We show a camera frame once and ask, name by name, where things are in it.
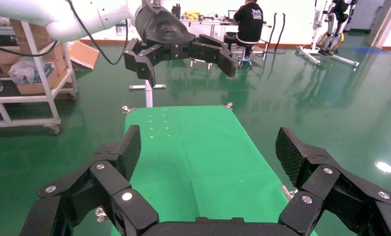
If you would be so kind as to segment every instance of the person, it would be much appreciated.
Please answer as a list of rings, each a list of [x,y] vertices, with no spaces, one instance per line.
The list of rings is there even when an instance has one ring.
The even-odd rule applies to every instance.
[[[239,32],[227,32],[224,42],[229,50],[232,44],[243,43],[252,46],[259,43],[263,26],[263,11],[256,3],[257,0],[245,0],[239,10],[234,14],[234,20],[239,22]],[[249,58],[251,49],[246,50],[245,58]]]

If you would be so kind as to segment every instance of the white shelf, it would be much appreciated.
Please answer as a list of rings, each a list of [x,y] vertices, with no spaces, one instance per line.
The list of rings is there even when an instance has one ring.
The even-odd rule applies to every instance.
[[[71,77],[72,74],[73,74],[73,70],[72,69],[68,69],[68,73],[62,79],[62,81],[59,83],[59,85],[56,88],[51,89],[53,98],[55,98],[56,95],[60,92],[60,90],[62,89],[62,87],[65,85],[66,81],[68,80],[68,78]]]
[[[30,30],[30,26],[26,22],[22,22],[23,30],[26,33],[26,38],[28,40],[30,49],[32,54],[41,54],[44,52],[47,52],[51,46],[54,44],[52,42],[42,50],[38,52],[36,44],[34,42],[33,34]],[[69,57],[69,51],[66,43],[61,43],[63,44],[63,50],[65,53],[65,58],[66,58],[66,63],[68,65],[68,72],[64,76],[64,78],[60,81],[59,85],[55,89],[51,89],[49,87],[46,74],[44,72],[44,64],[45,62],[43,61],[42,57],[35,57],[34,62],[36,64],[38,73],[40,75],[40,79],[42,81],[43,88],[45,90],[45,95],[29,95],[29,96],[0,96],[0,114],[3,118],[3,120],[0,120],[0,128],[2,127],[15,127],[15,126],[31,126],[31,125],[41,125],[44,127],[49,127],[52,130],[56,131],[59,128],[57,127],[60,124],[60,118],[58,111],[56,109],[55,105],[55,97],[59,92],[64,92],[64,93],[71,93],[75,95],[78,92],[78,87],[76,84],[76,78],[75,74],[72,68],[72,63],[71,59]],[[65,85],[66,81],[71,78],[72,80],[72,86],[73,88],[63,88]],[[1,81],[11,81],[9,77],[5,78],[0,78]],[[52,111],[52,117],[53,118],[33,118],[33,119],[19,119],[19,120],[12,120],[10,116],[8,115],[4,104],[6,103],[34,103],[34,102],[47,102],[49,104],[49,107]]]

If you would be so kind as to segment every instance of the black pole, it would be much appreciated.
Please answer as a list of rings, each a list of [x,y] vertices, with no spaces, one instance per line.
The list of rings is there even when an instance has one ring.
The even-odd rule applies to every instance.
[[[276,52],[276,50],[278,50],[279,42],[281,41],[281,36],[282,36],[282,33],[284,32],[284,28],[285,28],[285,13],[282,13],[282,15],[284,15],[284,20],[283,20],[283,24],[282,24],[281,33],[279,34],[278,42],[276,43],[276,46],[275,46],[275,52]]]
[[[271,36],[269,37],[269,42],[268,42],[268,48],[266,49],[266,53],[268,53],[268,49],[269,49],[269,46],[271,46],[271,41],[272,41],[272,35],[273,35],[273,31],[275,30],[275,26],[276,26],[276,15],[277,13],[275,12],[275,14],[273,15],[273,27],[272,27],[272,31],[271,31]]]

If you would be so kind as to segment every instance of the green mat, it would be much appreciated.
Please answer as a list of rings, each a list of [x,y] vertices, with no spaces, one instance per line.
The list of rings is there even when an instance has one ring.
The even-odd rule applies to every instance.
[[[196,217],[277,222],[281,182],[232,111],[221,106],[139,108],[142,152],[131,183],[160,221]],[[113,227],[112,235],[119,235]]]

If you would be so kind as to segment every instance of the silver bolt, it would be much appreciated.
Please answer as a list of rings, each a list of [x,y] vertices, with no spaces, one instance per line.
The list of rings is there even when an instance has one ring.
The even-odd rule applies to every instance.
[[[101,215],[105,215],[105,212],[103,210],[103,208],[99,207],[95,210],[95,215],[96,216],[101,216]]]
[[[384,192],[379,192],[378,195],[381,196],[381,198],[383,198],[383,199],[390,199],[391,198],[391,196],[388,193],[384,193]]]
[[[333,171],[329,168],[324,168],[324,172],[326,172],[327,174],[333,174]]]
[[[97,165],[97,170],[102,170],[103,168],[105,167],[105,165],[104,164],[99,164],[99,165]]]
[[[309,197],[309,196],[303,196],[302,197],[302,200],[307,203],[307,204],[311,204],[312,203],[312,198]]]
[[[52,193],[55,190],[56,190],[56,186],[54,186],[54,185],[51,185],[51,186],[46,188],[46,192],[47,193]]]
[[[125,193],[125,194],[123,194],[123,196],[121,198],[124,201],[129,201],[132,197],[133,197],[133,195],[131,195],[131,193]]]
[[[97,218],[97,222],[98,223],[102,223],[102,222],[104,222],[105,220],[106,220],[106,218],[108,218],[107,216],[102,216],[102,215],[100,215],[98,218]]]

